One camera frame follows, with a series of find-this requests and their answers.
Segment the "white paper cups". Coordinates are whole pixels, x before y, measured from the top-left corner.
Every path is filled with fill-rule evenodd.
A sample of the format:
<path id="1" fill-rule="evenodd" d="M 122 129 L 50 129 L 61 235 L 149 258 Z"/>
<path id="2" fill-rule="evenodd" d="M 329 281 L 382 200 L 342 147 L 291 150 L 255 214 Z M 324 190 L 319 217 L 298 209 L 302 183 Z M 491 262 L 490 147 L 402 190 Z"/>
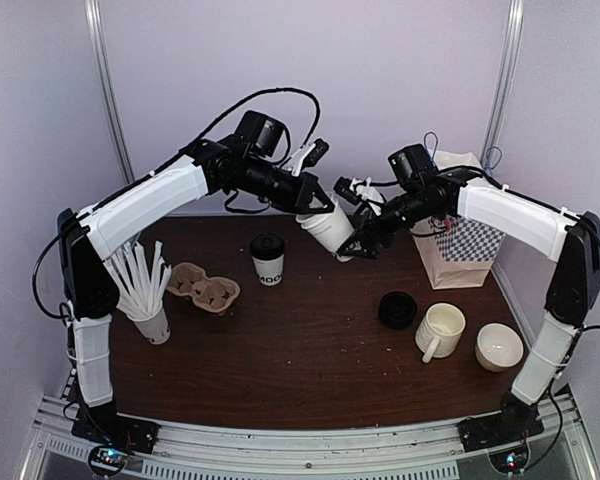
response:
<path id="1" fill-rule="evenodd" d="M 297 215 L 295 220 L 304 231 L 317 240 L 334 258 L 340 262 L 347 262 L 352 260 L 352 257 L 338 254 L 337 251 L 354 232 L 354 228 L 339 205 L 335 193 L 328 192 L 327 195 L 335 206 L 333 212 L 327 214 Z"/>

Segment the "white paper cup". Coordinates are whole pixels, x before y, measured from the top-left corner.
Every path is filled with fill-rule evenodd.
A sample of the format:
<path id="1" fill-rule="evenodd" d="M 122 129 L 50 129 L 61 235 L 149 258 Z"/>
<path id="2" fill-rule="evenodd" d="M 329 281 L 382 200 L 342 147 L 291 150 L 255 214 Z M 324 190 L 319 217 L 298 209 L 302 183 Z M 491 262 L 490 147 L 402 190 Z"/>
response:
<path id="1" fill-rule="evenodd" d="M 267 287 L 278 285 L 283 279 L 284 256 L 274 259 L 252 258 L 258 281 Z"/>

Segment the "blue checkered paper bag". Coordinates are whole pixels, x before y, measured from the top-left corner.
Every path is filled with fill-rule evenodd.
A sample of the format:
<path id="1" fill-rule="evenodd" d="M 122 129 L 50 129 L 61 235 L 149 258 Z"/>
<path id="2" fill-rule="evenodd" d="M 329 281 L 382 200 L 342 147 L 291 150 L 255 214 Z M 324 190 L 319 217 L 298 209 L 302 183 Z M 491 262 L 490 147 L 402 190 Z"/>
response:
<path id="1" fill-rule="evenodd" d="M 495 228 L 450 215 L 422 220 L 411 234 L 434 290 L 481 287 L 505 238 Z"/>

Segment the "black cup lid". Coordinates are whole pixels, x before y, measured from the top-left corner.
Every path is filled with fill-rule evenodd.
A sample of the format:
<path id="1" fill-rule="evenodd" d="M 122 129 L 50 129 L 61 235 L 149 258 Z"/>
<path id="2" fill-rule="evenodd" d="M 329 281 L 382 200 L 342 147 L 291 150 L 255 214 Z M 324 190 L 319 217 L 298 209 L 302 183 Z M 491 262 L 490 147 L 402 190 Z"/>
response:
<path id="1" fill-rule="evenodd" d="M 274 233 L 262 233 L 251 240 L 249 251 L 255 259 L 270 261 L 284 255 L 286 244 L 280 236 Z"/>

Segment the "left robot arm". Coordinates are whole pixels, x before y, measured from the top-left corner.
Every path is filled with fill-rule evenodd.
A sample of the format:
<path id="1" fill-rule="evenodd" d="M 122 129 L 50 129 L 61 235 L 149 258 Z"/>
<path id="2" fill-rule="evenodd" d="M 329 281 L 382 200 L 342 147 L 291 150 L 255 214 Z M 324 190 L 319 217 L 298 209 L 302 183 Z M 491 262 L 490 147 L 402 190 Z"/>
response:
<path id="1" fill-rule="evenodd" d="M 252 194 L 285 213 L 332 212 L 333 202 L 308 171 L 328 144 L 322 139 L 306 142 L 286 164 L 276 165 L 269 158 L 284 131 L 281 122 L 247 111 L 233 134 L 217 141 L 200 135 L 134 184 L 79 212 L 67 209 L 58 216 L 83 422 L 101 443 L 113 444 L 124 433 L 109 369 L 109 325 L 120 291 L 106 260 L 175 209 L 219 190 Z"/>

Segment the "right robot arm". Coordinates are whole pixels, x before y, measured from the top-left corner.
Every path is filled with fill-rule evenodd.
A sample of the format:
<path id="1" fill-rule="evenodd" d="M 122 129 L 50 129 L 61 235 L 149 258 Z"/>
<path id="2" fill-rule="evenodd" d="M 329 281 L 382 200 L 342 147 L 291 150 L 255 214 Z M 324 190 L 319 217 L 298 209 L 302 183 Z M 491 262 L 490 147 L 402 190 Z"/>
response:
<path id="1" fill-rule="evenodd" d="M 600 293 L 600 219 L 516 192 L 474 165 L 440 168 L 421 144 L 398 150 L 388 162 L 402 189 L 389 200 L 372 199 L 366 181 L 336 181 L 336 193 L 362 207 L 338 254 L 374 259 L 380 247 L 391 246 L 397 231 L 452 216 L 494 228 L 555 266 L 540 332 L 492 423 L 499 440 L 513 441 L 530 426 L 539 401 L 567 367 Z"/>

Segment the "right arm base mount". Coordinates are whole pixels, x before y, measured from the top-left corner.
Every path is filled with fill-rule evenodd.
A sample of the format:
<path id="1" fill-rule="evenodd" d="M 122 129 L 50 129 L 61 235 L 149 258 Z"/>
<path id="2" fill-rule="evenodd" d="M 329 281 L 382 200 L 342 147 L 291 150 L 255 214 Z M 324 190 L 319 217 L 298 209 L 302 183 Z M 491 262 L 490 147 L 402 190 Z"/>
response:
<path id="1" fill-rule="evenodd" d="M 523 442 L 545 430 L 537 409 L 527 407 L 504 407 L 498 413 L 469 417 L 457 428 L 466 453 Z"/>

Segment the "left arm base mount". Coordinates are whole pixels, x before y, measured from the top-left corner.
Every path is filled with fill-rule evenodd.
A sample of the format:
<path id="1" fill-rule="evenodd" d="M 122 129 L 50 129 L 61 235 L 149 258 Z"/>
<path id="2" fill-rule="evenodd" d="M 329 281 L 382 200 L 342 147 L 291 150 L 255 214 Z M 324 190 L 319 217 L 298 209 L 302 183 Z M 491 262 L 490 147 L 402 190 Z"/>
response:
<path id="1" fill-rule="evenodd" d="M 121 416 L 113 399 L 97 407 L 81 402 L 71 433 L 126 453 L 151 454 L 158 430 L 159 425 L 153 421 Z"/>

